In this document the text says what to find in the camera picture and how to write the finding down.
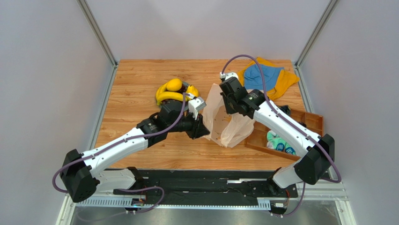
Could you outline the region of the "translucent plastic bag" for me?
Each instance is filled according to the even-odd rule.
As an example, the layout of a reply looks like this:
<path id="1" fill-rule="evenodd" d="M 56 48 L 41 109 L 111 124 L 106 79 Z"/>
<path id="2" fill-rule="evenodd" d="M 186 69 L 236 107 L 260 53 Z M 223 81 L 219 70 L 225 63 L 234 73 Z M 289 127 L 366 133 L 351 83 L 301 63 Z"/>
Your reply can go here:
<path id="1" fill-rule="evenodd" d="M 221 147 L 233 148 L 253 132 L 255 120 L 238 113 L 227 114 L 221 92 L 219 85 L 214 83 L 208 93 L 202 111 L 204 125 L 210 131 L 205 138 Z"/>

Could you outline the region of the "yellow lemon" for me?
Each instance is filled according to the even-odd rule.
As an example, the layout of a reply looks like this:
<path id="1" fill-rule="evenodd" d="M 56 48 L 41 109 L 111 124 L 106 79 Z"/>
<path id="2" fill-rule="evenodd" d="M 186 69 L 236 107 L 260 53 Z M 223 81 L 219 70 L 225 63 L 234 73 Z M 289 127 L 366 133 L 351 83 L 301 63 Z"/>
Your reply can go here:
<path id="1" fill-rule="evenodd" d="M 178 92 L 182 89 L 183 82 L 179 78 L 174 78 L 166 83 L 166 90 L 171 92 Z"/>

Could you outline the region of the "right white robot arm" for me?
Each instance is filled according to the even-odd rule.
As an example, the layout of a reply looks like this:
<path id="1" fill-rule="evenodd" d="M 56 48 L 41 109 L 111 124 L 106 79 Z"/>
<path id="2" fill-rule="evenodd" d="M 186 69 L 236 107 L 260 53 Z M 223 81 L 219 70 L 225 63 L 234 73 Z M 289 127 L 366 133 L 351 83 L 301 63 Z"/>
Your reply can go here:
<path id="1" fill-rule="evenodd" d="M 276 104 L 266 99 L 263 92 L 248 92 L 235 74 L 221 74 L 221 96 L 228 114 L 238 113 L 259 122 L 287 141 L 299 156 L 293 164 L 277 169 L 268 179 L 273 188 L 286 188 L 304 182 L 314 185 L 334 163 L 334 139 L 301 126 L 286 115 Z"/>

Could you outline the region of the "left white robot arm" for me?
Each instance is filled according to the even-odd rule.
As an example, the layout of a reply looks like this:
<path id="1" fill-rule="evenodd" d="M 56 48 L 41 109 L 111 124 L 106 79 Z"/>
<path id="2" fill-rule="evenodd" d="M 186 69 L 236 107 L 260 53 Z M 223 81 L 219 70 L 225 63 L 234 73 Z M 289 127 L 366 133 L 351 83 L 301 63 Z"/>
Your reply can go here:
<path id="1" fill-rule="evenodd" d="M 76 149 L 69 151 L 55 174 L 65 186 L 63 192 L 68 193 L 74 203 L 79 203 L 95 192 L 129 189 L 138 179 L 131 170 L 106 175 L 106 169 L 135 152 L 165 140 L 168 133 L 185 132 L 191 139 L 208 135 L 210 132 L 199 113 L 205 106 L 200 97 L 183 103 L 171 100 L 123 136 L 82 153 Z"/>

